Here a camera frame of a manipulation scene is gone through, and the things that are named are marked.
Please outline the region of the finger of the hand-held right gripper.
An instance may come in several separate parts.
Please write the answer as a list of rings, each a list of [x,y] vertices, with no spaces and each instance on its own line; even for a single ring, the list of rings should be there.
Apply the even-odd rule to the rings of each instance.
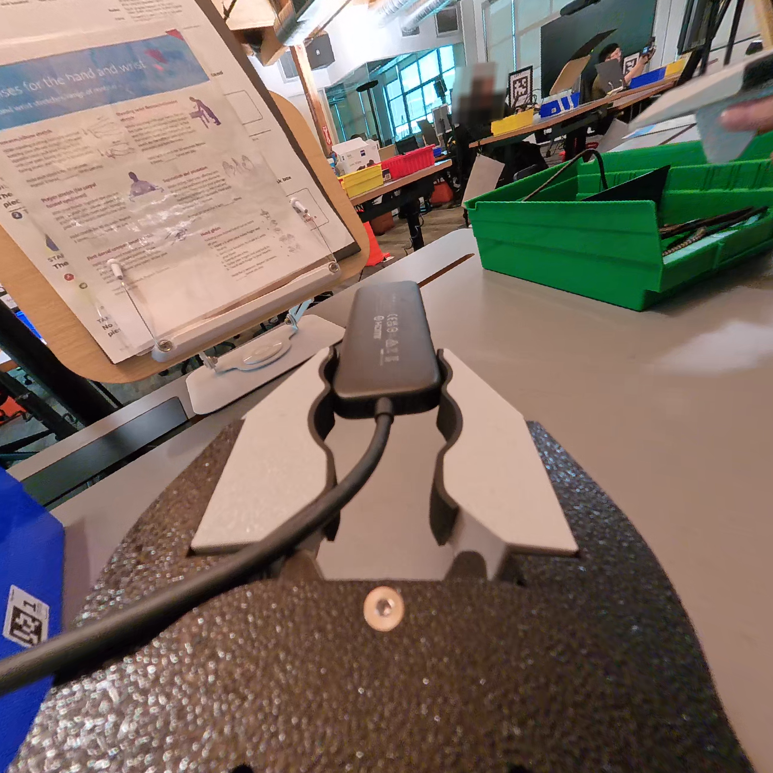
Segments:
[[[723,126],[721,115],[739,105],[735,98],[711,103],[697,111],[697,131],[707,162],[727,164],[740,157],[757,135],[756,129],[728,130]]]
[[[697,114],[715,104],[734,105],[767,97],[771,85],[772,52],[761,51],[663,93],[631,122],[630,129]]]

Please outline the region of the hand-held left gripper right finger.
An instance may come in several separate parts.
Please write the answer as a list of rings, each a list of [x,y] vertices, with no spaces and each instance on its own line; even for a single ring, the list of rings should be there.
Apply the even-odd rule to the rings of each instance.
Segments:
[[[447,578],[520,578],[517,556],[577,558],[580,548],[523,415],[449,349],[429,521]]]

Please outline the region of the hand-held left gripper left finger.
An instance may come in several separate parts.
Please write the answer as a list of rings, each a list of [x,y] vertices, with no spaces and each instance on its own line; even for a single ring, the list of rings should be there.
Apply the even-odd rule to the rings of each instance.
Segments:
[[[321,349],[245,415],[193,553],[233,553],[268,537],[336,483],[335,348]]]

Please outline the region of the black usb cable orange plug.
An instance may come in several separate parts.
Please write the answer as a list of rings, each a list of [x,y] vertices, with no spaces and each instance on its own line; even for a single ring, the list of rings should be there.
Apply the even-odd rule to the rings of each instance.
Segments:
[[[765,215],[767,212],[768,207],[747,207],[723,215],[693,219],[681,224],[667,225],[659,228],[659,238],[661,240],[667,240],[682,235],[694,235],[700,230],[703,230],[706,233],[717,228],[722,230],[746,223],[750,219]]]

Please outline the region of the black usb hub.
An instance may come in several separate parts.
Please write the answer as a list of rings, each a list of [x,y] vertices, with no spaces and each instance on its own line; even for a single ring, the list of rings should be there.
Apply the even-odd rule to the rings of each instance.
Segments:
[[[425,413],[438,406],[441,384],[418,283],[358,289],[332,380],[335,412],[370,419],[387,400],[394,416]]]

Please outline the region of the green plastic bin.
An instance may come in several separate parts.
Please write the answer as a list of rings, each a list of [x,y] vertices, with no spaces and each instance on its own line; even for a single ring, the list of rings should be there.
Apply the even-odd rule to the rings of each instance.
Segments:
[[[583,202],[664,165],[662,201]],[[641,312],[771,250],[771,133],[738,160],[707,162],[700,142],[611,151],[469,199],[485,269]],[[661,240],[659,228],[747,207],[768,212]]]

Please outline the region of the person's right hand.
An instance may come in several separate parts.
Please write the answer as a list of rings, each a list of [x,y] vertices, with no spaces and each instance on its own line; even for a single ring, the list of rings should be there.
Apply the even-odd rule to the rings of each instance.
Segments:
[[[772,131],[772,97],[746,101],[728,107],[721,113],[721,124],[731,132]]]

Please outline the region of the wooden desk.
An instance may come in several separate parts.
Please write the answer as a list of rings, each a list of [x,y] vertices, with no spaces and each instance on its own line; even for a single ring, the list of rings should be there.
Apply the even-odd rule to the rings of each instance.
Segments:
[[[679,76],[675,75],[656,83],[627,90],[614,96],[605,97],[603,100],[585,103],[580,105],[574,111],[567,112],[563,115],[557,115],[554,118],[549,118],[545,121],[533,123],[529,128],[508,132],[507,134],[498,137],[489,136],[488,138],[483,138],[471,144],[471,147],[475,148],[478,146],[479,148],[483,148],[490,143],[510,145],[514,142],[528,138],[531,134],[538,134],[540,132],[544,133],[550,140],[554,137],[563,137],[567,132],[571,132],[582,126],[588,126],[595,121],[607,117],[608,114],[616,114],[632,105],[659,96],[661,93],[673,88],[678,80]]]
[[[433,166],[420,169],[410,175],[386,182],[377,188],[350,199],[354,207],[362,207],[359,214],[363,223],[369,223],[386,212],[398,210],[403,213],[411,238],[413,251],[424,247],[421,231],[420,199],[430,198],[434,181],[450,169],[450,160],[440,161]]]

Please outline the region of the black bin divider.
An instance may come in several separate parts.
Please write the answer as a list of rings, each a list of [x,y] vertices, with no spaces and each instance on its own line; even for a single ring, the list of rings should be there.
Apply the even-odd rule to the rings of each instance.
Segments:
[[[664,165],[616,186],[605,188],[583,202],[651,201],[658,208],[662,201],[671,165]]]

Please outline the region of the black white marker sign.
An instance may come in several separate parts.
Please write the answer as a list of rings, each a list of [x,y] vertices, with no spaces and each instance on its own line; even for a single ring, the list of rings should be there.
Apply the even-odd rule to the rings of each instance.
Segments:
[[[517,114],[533,105],[533,66],[528,65],[508,75],[508,108],[510,114]]]

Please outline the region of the yellow plastic bin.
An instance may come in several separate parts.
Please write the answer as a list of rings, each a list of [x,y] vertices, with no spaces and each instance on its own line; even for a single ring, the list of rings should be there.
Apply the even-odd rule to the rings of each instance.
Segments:
[[[383,184],[381,164],[366,166],[354,172],[338,177],[341,187],[348,198],[356,198]]]
[[[498,137],[508,132],[513,132],[533,125],[534,108],[524,109],[497,121],[492,121],[492,136]]]

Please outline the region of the large blue plastic bin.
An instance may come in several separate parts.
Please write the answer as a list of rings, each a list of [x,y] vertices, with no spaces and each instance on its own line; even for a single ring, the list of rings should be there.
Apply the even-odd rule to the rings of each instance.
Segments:
[[[64,529],[1,470],[1,661],[62,629]],[[1,770],[11,764],[53,679],[1,698]]]

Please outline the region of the orange cone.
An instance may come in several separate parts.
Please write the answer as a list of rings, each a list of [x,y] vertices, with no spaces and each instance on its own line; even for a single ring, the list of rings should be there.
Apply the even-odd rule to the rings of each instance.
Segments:
[[[392,257],[390,253],[388,252],[385,253],[382,250],[376,238],[376,235],[372,230],[370,223],[364,222],[363,227],[365,228],[366,234],[369,237],[369,244],[370,244],[370,253],[369,253],[368,261],[366,262],[366,267],[374,267],[384,262],[387,258]]]

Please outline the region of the black pole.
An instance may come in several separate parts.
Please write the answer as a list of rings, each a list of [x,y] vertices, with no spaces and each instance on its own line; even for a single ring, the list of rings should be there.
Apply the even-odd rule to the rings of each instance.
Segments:
[[[118,410],[93,383],[72,372],[5,304],[1,302],[2,351],[84,426]]]

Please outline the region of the wooden document stand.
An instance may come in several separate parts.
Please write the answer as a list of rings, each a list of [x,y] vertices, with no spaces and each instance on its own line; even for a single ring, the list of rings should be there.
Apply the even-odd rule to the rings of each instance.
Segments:
[[[348,246],[335,253],[338,270],[328,277],[322,277],[320,286],[304,286],[295,290],[280,291],[280,298],[266,301],[264,307],[252,312],[252,317],[242,316],[230,328],[221,327],[209,336],[207,341],[196,344],[180,345],[163,360],[155,360],[150,353],[136,355],[130,360],[113,364],[102,353],[86,327],[56,294],[50,283],[33,262],[23,256],[21,249],[12,244],[12,237],[2,230],[2,284],[19,302],[24,313],[43,334],[52,355],[63,367],[77,376],[93,382],[128,383],[149,378],[162,370],[167,370],[183,360],[200,354],[204,350],[244,334],[259,323],[281,312],[279,304],[295,305],[299,303],[304,291],[321,293],[341,288],[345,281],[355,277],[370,257],[369,238],[353,203],[346,196],[340,184],[334,180],[333,171],[327,166],[318,140],[295,105],[284,97],[268,91],[260,80],[255,68],[248,62],[242,45],[227,24],[219,17],[211,2],[197,1],[196,5],[206,15],[208,23],[217,32],[224,45],[228,46],[231,56],[246,73],[257,91],[268,102],[279,126],[285,132],[290,144],[301,157],[309,173],[315,178],[329,205],[349,230],[357,247]]]

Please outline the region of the red plastic bin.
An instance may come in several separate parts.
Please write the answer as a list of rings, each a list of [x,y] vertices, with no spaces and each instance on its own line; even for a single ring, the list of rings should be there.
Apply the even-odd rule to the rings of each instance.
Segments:
[[[411,150],[404,154],[394,155],[389,159],[382,160],[380,165],[382,169],[382,178],[384,180],[401,179],[410,176],[415,172],[428,169],[434,166],[435,146],[424,146]]]

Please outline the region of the white cardboard box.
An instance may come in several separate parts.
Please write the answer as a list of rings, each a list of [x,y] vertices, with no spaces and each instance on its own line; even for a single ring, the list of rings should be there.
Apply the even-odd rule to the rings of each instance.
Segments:
[[[332,147],[332,153],[341,176],[381,163],[380,146],[372,139],[357,137],[338,143]]]

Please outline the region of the large black wall screen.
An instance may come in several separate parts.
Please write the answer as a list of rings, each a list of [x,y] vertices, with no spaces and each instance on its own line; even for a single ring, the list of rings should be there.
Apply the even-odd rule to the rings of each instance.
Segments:
[[[583,76],[595,76],[601,50],[611,43],[624,55],[640,51],[652,37],[655,1],[600,1],[569,15],[559,15],[540,29],[542,87],[548,91],[566,63],[597,35],[612,31],[591,52]]]

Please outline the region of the wooden post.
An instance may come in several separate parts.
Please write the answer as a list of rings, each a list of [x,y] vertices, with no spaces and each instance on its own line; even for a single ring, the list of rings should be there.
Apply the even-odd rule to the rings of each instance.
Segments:
[[[312,122],[316,130],[318,140],[322,146],[325,155],[330,156],[332,152],[332,137],[326,122],[322,101],[319,90],[314,82],[312,68],[308,61],[308,55],[303,44],[292,45],[289,47],[292,59],[302,83],[304,96],[308,104],[308,109],[312,116]]]

